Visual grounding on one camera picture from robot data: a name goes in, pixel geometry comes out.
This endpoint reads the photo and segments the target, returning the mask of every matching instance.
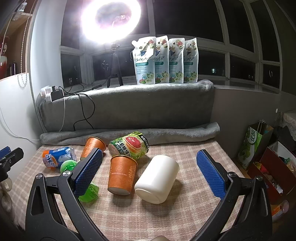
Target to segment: green lid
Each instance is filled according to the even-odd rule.
[[[63,173],[64,171],[72,171],[76,165],[77,162],[74,160],[67,160],[63,162],[63,164],[61,165],[61,173]]]

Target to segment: grey cushion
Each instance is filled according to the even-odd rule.
[[[132,130],[79,130],[43,133],[40,136],[42,144],[48,145],[85,145],[87,138],[96,136],[105,144],[130,134]],[[137,129],[148,139],[150,145],[174,142],[199,142],[214,138],[220,131],[214,122],[190,129]]]
[[[194,84],[127,85],[84,92],[95,105],[88,119],[94,129],[183,129],[210,122],[214,85],[209,80]],[[84,113],[89,117],[93,104],[81,95]],[[84,119],[78,96],[65,98],[63,131],[74,131],[73,123]],[[64,115],[64,100],[42,102],[39,108],[48,132],[59,131]],[[91,129],[86,121],[76,130]]]

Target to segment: checkered tablecloth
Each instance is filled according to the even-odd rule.
[[[79,158],[83,146],[72,146]],[[25,229],[25,215],[30,189],[34,177],[38,173],[55,176],[59,171],[47,169],[42,162],[42,152],[57,149],[57,146],[44,145],[38,149],[34,157],[24,168],[14,183],[10,196],[15,211],[15,223]],[[134,190],[129,196],[114,195],[107,190],[110,154],[105,151],[103,163],[93,182],[100,187],[99,197],[95,201],[83,204],[88,215],[110,240],[151,240],[164,235],[171,241],[190,240],[209,218],[220,199],[211,192],[205,178],[196,164],[196,153],[206,149],[227,171],[234,171],[240,177],[241,172],[213,140],[197,143],[173,143],[151,146],[146,156],[140,158],[135,182],[155,155],[167,155],[174,158],[180,171],[173,188],[162,204],[151,204],[139,198]],[[59,195],[57,203],[68,228],[75,230]],[[241,206],[239,198],[224,230],[231,227]]]

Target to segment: cardboard box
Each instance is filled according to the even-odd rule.
[[[269,201],[271,204],[279,204],[282,201],[282,196],[287,195],[296,185],[296,177],[286,166],[286,164],[279,158],[279,156],[287,159],[288,157],[296,166],[296,158],[280,143],[275,142],[266,148],[260,163],[268,170],[270,175],[278,182],[283,189],[283,194],[279,194],[272,183],[264,176],[264,174],[252,163],[248,170],[248,175],[254,178],[257,175],[263,177]]]
[[[244,141],[238,153],[238,161],[247,170],[251,163],[257,161],[266,149],[273,128],[258,122],[248,126]]]

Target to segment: green paper bag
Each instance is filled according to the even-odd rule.
[[[265,123],[255,123],[248,126],[243,143],[237,155],[239,163],[247,170],[249,165],[257,160],[265,151],[273,128]]]

